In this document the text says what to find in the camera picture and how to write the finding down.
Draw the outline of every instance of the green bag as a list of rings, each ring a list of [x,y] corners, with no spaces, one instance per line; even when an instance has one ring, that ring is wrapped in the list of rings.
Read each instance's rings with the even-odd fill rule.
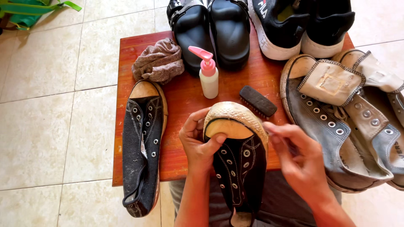
[[[0,28],[5,30],[29,30],[41,15],[62,8],[64,5],[80,11],[81,7],[70,2],[49,5],[49,0],[0,0]],[[14,24],[6,27],[7,22]]]

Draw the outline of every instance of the crumpled cloth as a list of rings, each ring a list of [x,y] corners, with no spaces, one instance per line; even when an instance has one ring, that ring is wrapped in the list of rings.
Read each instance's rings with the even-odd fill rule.
[[[148,46],[132,65],[133,77],[136,81],[149,79],[164,85],[176,75],[184,72],[181,59],[181,47],[170,38]]]

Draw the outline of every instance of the forearm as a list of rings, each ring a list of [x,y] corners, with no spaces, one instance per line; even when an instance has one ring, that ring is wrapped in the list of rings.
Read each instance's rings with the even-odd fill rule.
[[[310,205],[318,227],[355,227],[335,197]]]
[[[175,227],[208,226],[209,185],[209,172],[188,171]]]

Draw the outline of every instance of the person's lap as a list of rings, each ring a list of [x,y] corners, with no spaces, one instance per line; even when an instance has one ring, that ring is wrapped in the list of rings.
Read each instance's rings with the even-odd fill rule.
[[[175,206],[175,216],[177,216],[185,180],[170,181],[169,185]],[[341,203],[341,192],[336,190],[333,192],[338,202]],[[217,179],[211,178],[209,193],[210,226],[229,226],[230,214]],[[266,173],[262,205],[254,223],[254,227],[272,226],[316,226],[311,209],[289,186],[281,171]]]

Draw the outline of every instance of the human hand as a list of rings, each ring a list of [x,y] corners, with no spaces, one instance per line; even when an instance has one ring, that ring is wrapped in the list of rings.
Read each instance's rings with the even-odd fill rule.
[[[209,172],[213,163],[213,154],[227,138],[226,134],[217,133],[207,143],[200,141],[203,136],[205,117],[209,110],[210,107],[191,113],[179,131],[179,139],[188,159],[188,172]]]
[[[297,125],[276,126],[263,123],[272,134],[271,143],[279,156],[282,174],[293,190],[313,209],[320,204],[334,203],[334,194],[328,187],[321,145],[307,136]],[[292,156],[282,138],[296,145],[298,154]]]

